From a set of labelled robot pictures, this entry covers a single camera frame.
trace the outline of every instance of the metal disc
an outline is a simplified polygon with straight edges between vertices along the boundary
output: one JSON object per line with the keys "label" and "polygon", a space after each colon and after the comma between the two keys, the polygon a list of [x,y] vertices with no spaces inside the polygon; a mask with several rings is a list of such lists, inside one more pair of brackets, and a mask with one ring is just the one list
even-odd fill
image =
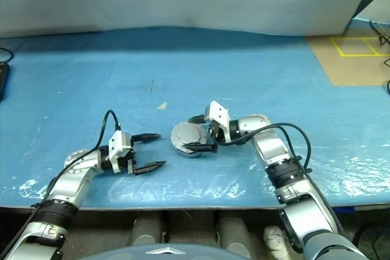
{"label": "metal disc", "polygon": [[192,142],[207,143],[207,132],[201,125],[181,122],[172,129],[171,142],[181,155],[189,157],[198,156],[200,152],[189,150],[183,145]]}

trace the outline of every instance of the black cylindrical joint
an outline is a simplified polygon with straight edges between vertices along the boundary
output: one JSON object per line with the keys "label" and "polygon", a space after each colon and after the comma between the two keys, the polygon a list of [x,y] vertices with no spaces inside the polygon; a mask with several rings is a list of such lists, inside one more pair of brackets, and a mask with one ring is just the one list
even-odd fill
{"label": "black cylindrical joint", "polygon": [[294,158],[274,163],[266,169],[269,180],[275,188],[299,181],[303,178],[298,161]]}
{"label": "black cylindrical joint", "polygon": [[230,132],[230,139],[231,140],[235,140],[235,139],[241,137],[241,135],[239,134],[239,129],[238,129],[238,120],[231,120],[229,122],[229,132]]}
{"label": "black cylindrical joint", "polygon": [[38,207],[32,222],[44,222],[68,229],[78,208],[70,202],[48,200]]}

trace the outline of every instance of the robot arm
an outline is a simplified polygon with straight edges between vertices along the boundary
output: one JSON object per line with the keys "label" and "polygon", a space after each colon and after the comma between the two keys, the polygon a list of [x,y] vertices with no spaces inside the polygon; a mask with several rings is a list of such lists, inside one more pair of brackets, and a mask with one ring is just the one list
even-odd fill
{"label": "robot arm", "polygon": [[25,225],[4,259],[61,259],[60,248],[68,235],[73,216],[88,194],[94,176],[109,169],[115,173],[127,169],[130,174],[139,175],[162,166],[164,161],[137,168],[133,150],[135,142],[147,142],[159,137],[160,135],[155,134],[131,136],[116,130],[108,146],[99,147],[89,154],[87,150],[70,154],[65,160],[65,171],[48,188],[49,194],[37,206],[33,218]]}
{"label": "robot arm", "polygon": [[[225,146],[245,143],[246,140],[240,141],[240,138],[256,131],[250,140],[275,187],[276,198],[283,205],[280,216],[289,241],[295,250],[303,252],[305,260],[367,260],[339,234],[335,215],[324,196],[300,165],[300,157],[289,152],[267,117],[253,115],[231,120],[227,109],[212,101],[204,116],[196,116],[189,122],[209,123],[215,143]],[[263,127],[270,128],[258,131]]]}

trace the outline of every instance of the blue table surface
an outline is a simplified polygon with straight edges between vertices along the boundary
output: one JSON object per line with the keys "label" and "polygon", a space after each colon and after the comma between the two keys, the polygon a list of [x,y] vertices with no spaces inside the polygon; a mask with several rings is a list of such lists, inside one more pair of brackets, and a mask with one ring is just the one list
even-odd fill
{"label": "blue table surface", "polygon": [[[84,207],[278,206],[249,144],[192,159],[175,152],[173,126],[212,100],[234,119],[262,113],[301,126],[313,145],[312,176],[331,204],[390,202],[390,97],[379,86],[332,86],[304,38],[150,28],[2,45],[15,59],[0,103],[1,206],[38,202],[64,159],[95,145],[108,109],[131,134],[163,136],[136,145],[140,165],[167,163],[137,177],[97,176]],[[104,143],[112,131],[110,121]]]}

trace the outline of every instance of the cardboard floor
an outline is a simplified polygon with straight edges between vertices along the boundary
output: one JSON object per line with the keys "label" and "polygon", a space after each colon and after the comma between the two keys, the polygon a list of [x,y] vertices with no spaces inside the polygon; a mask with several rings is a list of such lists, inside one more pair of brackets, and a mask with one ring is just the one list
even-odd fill
{"label": "cardboard floor", "polygon": [[[390,27],[382,26],[388,33]],[[309,37],[311,48],[328,75],[338,86],[384,85],[390,68],[390,46],[381,45],[369,23],[354,21],[345,35]]]}

